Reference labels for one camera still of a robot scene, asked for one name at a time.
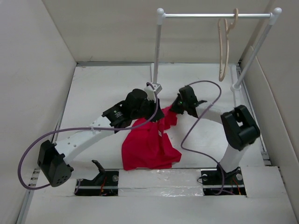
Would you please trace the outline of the red t-shirt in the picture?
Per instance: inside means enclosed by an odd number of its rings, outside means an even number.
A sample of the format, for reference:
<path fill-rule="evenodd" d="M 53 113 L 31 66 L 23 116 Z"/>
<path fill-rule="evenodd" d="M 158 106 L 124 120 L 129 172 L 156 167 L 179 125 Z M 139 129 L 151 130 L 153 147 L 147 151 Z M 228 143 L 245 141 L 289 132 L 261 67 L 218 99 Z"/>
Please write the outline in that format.
<path fill-rule="evenodd" d="M 168 106 L 164 118 L 130 131 L 121 147 L 123 169 L 167 169 L 180 162 L 182 154 L 172 146 L 165 132 L 177 124 L 177 114 Z"/>

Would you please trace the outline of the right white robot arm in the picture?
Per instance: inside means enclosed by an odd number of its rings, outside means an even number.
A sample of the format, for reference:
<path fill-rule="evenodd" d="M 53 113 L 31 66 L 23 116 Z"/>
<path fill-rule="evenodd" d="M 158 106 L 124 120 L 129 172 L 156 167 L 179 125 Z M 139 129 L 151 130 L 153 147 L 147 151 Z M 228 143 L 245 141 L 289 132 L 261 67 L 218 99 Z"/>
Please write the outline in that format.
<path fill-rule="evenodd" d="M 239 167 L 248 147 L 260 137 L 260 129 L 246 106 L 239 105 L 229 111 L 205 100 L 198 101 L 189 85 L 179 89 L 171 111 L 176 114 L 187 112 L 195 118 L 222 124 L 228 147 L 219 162 L 221 169 L 216 171 L 216 178 L 220 183 L 227 183 L 233 178 L 232 171 Z"/>

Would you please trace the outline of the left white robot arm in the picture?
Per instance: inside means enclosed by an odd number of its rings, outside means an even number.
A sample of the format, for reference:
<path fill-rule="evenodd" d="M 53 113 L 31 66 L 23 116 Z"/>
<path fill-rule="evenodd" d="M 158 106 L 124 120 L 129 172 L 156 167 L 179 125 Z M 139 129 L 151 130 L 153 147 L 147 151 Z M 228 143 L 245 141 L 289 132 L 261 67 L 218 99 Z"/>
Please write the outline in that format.
<path fill-rule="evenodd" d="M 133 89 L 125 100 L 104 111 L 88 127 L 73 128 L 75 133 L 64 140 L 43 142 L 37 164 L 50 186 L 58 187 L 70 179 L 74 171 L 71 162 L 90 146 L 119 131 L 132 130 L 133 120 L 145 119 L 147 124 L 163 117 L 153 86 Z"/>

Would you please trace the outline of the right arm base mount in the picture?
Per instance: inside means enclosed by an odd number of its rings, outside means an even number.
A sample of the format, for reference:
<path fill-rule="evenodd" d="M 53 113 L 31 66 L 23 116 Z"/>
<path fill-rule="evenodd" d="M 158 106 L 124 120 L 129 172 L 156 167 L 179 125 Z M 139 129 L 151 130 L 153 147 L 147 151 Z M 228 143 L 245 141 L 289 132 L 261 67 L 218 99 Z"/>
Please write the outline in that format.
<path fill-rule="evenodd" d="M 200 173 L 197 182 L 202 184 L 204 196 L 246 195 L 240 167 L 230 173 L 224 172 L 224 180 L 218 168 L 203 168 Z"/>

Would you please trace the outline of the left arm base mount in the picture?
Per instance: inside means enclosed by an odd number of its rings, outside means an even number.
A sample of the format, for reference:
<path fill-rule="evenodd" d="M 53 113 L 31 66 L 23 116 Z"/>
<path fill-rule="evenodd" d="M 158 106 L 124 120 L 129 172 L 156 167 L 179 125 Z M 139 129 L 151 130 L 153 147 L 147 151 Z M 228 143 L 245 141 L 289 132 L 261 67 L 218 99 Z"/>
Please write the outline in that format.
<path fill-rule="evenodd" d="M 98 169 L 93 179 L 77 179 L 74 195 L 76 196 L 118 196 L 119 170 L 105 170 L 97 161 L 92 163 Z"/>

